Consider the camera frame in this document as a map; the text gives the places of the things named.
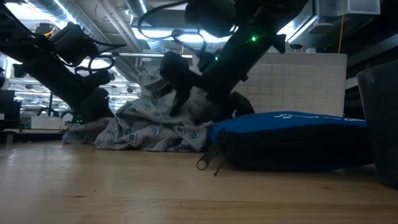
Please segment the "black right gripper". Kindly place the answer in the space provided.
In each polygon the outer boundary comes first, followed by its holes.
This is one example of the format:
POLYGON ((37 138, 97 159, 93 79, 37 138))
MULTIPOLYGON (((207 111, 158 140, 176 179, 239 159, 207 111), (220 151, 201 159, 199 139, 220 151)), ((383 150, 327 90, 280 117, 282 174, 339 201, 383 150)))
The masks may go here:
POLYGON ((218 53, 205 52, 199 57, 198 68, 201 75, 191 71, 188 60, 181 55, 174 52, 164 54, 160 75, 176 90, 171 116, 179 114, 194 85, 203 90, 206 99, 213 104, 207 111, 213 121, 255 113, 250 101, 233 90, 239 82, 248 79, 249 64, 246 60, 221 58, 218 53))

